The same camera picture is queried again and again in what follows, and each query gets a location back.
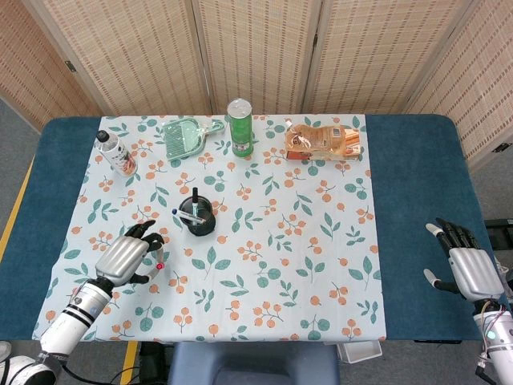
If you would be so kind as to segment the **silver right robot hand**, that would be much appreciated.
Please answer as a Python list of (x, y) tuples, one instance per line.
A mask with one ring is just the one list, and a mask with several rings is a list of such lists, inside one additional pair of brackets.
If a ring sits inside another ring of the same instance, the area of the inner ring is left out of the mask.
[(444, 282), (430, 269), (423, 270), (426, 280), (435, 289), (459, 294), (468, 302), (498, 300), (504, 293), (495, 263), (482, 249), (474, 234), (460, 225), (437, 220), (426, 224), (446, 254), (454, 281)]

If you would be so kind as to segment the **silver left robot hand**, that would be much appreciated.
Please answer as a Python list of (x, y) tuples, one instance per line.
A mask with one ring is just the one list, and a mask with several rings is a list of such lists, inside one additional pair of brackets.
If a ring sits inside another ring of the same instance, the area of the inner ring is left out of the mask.
[[(164, 239), (158, 233), (146, 231), (155, 220), (132, 226), (119, 236), (95, 265), (96, 278), (93, 283), (103, 290), (112, 291), (125, 284), (143, 285), (153, 280), (164, 269)], [(149, 253), (156, 253), (156, 264), (146, 274), (136, 270)]]

